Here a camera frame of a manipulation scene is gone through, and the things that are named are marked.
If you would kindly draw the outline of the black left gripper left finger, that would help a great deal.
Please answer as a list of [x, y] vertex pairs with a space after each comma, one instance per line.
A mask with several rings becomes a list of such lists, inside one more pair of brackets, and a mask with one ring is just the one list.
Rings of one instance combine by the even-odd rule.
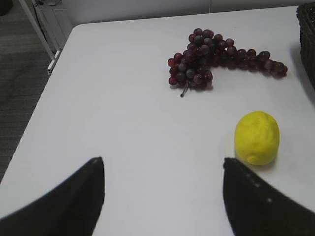
[[104, 203], [104, 163], [95, 157], [41, 198], [1, 218], [2, 236], [91, 236]]

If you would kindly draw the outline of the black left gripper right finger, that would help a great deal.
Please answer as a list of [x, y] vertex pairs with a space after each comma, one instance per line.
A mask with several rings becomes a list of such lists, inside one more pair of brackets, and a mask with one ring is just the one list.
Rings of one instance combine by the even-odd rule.
[[313, 236], [315, 214], [236, 158], [225, 158], [223, 201], [236, 236]]

